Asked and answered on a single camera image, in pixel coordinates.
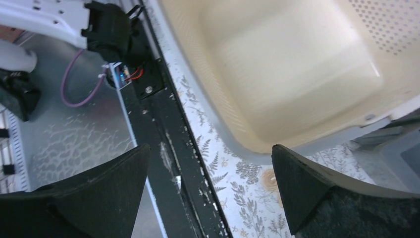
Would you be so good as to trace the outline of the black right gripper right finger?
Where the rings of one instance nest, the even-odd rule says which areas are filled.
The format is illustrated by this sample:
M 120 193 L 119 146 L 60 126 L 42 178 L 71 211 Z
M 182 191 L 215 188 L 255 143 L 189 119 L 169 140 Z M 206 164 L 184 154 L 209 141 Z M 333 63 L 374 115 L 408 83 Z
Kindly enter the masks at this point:
M 272 163 L 290 233 L 297 238 L 417 238 L 420 196 L 367 183 L 284 147 Z

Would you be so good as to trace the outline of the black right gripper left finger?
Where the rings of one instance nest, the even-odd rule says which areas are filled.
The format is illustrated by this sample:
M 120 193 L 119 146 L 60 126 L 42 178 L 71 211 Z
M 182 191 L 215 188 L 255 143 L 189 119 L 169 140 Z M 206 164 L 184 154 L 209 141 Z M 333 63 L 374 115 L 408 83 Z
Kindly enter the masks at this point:
M 150 156 L 144 144 L 34 191 L 1 195 L 1 237 L 131 237 Z

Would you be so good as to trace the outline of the grey plastic storage bin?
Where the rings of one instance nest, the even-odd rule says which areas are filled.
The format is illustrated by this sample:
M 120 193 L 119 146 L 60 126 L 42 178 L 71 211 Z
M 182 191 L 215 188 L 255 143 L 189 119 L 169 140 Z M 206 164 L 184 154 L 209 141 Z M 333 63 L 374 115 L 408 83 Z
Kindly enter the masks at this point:
M 420 192 L 420 111 L 351 141 L 356 161 L 374 184 Z

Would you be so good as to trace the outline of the cream perforated plastic basket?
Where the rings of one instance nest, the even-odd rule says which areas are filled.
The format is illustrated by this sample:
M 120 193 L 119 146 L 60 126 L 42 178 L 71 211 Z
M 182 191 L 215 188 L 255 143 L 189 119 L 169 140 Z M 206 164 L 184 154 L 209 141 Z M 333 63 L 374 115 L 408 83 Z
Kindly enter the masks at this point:
M 420 106 L 417 0 L 152 0 L 226 147 L 308 156 Z

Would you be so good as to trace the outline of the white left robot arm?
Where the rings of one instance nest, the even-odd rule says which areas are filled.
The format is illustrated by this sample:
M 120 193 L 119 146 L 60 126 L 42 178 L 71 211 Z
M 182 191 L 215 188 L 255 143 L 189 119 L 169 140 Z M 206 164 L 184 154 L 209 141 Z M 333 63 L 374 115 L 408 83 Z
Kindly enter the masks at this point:
M 96 0 L 2 0 L 1 25 L 53 37 L 98 53 L 107 62 L 139 67 L 152 58 L 139 15 Z

